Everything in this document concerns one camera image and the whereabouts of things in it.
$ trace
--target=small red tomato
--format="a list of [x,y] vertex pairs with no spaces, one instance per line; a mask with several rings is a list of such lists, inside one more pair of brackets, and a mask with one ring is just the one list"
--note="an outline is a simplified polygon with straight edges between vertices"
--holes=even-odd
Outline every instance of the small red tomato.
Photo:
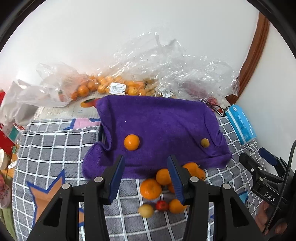
[[162,200],[159,200],[156,205],[155,205],[155,208],[158,210],[158,211],[166,211],[168,210],[168,203],[166,201],[162,201]]

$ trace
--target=orange star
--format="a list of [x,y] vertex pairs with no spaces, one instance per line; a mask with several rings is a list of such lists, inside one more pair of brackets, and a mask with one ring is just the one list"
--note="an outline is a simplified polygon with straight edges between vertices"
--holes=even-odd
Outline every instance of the orange star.
[[[27,186],[29,187],[29,190],[31,191],[31,194],[33,196],[33,201],[35,204],[35,212],[34,212],[34,219],[32,226],[35,225],[36,221],[48,205],[48,203],[51,201],[53,196],[57,193],[57,191],[60,189],[60,187],[65,183],[65,170],[62,170],[61,173],[57,176],[57,178],[52,182],[52,184],[49,186],[48,189],[40,188],[30,182],[27,182]],[[78,213],[78,222],[79,227],[83,226],[84,224],[84,215],[83,215],[83,209],[79,208]]]

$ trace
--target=blue tissue package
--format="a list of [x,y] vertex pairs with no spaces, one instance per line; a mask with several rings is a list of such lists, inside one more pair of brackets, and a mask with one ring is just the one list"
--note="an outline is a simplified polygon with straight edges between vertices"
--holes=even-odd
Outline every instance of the blue tissue package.
[[256,137],[256,133],[241,107],[233,104],[225,112],[242,145]]

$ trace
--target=pile of fruit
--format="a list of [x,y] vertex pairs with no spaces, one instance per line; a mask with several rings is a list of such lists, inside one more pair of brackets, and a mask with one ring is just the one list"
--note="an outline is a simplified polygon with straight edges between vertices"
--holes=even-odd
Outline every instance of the pile of fruit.
[[111,83],[126,85],[124,95],[166,97],[161,91],[157,91],[159,83],[156,79],[134,81],[124,80],[120,75],[117,77],[91,75],[87,80],[81,81],[76,91],[71,94],[71,98],[75,101],[78,97],[86,97],[93,91],[98,91],[100,94],[110,94]]
[[[189,171],[191,176],[196,176],[202,180],[206,177],[205,171],[194,162],[187,163],[183,167]],[[175,193],[168,169],[159,170],[155,179],[150,178],[143,181],[140,185],[140,193],[145,199],[154,200],[162,193],[162,186],[167,186],[171,193]],[[159,200],[155,205],[155,209],[158,211],[169,210],[171,213],[181,213],[185,208],[186,206],[183,206],[178,199],[173,199],[169,203]],[[154,207],[150,204],[143,204],[139,207],[138,212],[142,217],[150,218],[154,214]]]

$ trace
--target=white cup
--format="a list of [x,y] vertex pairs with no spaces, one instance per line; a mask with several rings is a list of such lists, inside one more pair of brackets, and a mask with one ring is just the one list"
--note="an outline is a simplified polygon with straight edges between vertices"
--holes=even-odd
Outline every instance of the white cup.
[[8,156],[3,149],[0,149],[0,170],[4,170],[8,164]]

